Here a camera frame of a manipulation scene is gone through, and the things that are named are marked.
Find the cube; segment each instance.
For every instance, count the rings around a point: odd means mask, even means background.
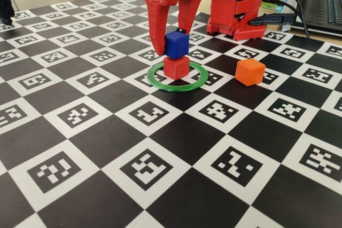
[[[189,53],[189,35],[182,32],[171,32],[165,35],[165,55],[179,59]]]
[[[262,82],[265,72],[265,64],[254,60],[246,59],[237,63],[235,79],[249,87]]]
[[[189,74],[189,57],[182,57],[177,60],[169,57],[164,58],[164,74],[174,80],[180,80],[181,78]]]

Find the laptop keyboard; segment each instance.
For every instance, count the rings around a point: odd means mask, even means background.
[[[342,25],[342,0],[328,0],[328,23]]]

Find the blue cube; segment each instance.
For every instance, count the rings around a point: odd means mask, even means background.
[[[189,35],[182,32],[171,32],[165,35],[165,55],[171,59],[179,59],[189,53]]]

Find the checkerboard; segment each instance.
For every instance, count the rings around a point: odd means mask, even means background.
[[[207,20],[189,57],[209,80],[184,93],[146,80],[163,57],[142,0],[0,25],[1,228],[341,227],[342,47],[271,31],[236,42]],[[234,79],[247,58],[267,67],[249,88]]]

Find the black cable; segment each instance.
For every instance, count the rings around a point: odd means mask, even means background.
[[[303,27],[304,27],[304,31],[305,31],[305,34],[308,38],[310,38],[310,34],[309,34],[309,30],[308,30],[308,27],[306,25],[306,20],[305,20],[305,17],[304,17],[304,12],[303,12],[303,8],[301,7],[301,4],[299,2],[299,0],[295,0],[297,2],[297,5],[298,5],[298,8],[299,8],[299,12],[301,14],[301,20],[303,22]]]

